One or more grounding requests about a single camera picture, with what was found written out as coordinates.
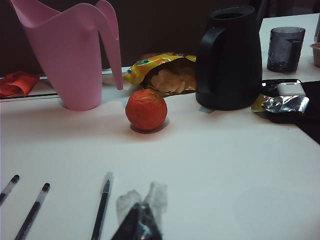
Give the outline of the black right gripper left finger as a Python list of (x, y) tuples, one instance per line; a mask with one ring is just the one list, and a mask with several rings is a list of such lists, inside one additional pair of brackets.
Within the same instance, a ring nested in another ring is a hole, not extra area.
[(119, 227), (112, 236), (112, 240), (133, 240), (136, 232), (139, 206), (142, 196), (131, 190), (116, 200), (116, 213)]

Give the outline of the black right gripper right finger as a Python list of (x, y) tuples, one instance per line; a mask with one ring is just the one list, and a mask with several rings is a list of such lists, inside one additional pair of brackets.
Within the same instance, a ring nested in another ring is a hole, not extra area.
[(157, 181), (140, 204), (138, 218), (139, 240), (162, 240), (162, 215), (167, 211), (167, 186)]

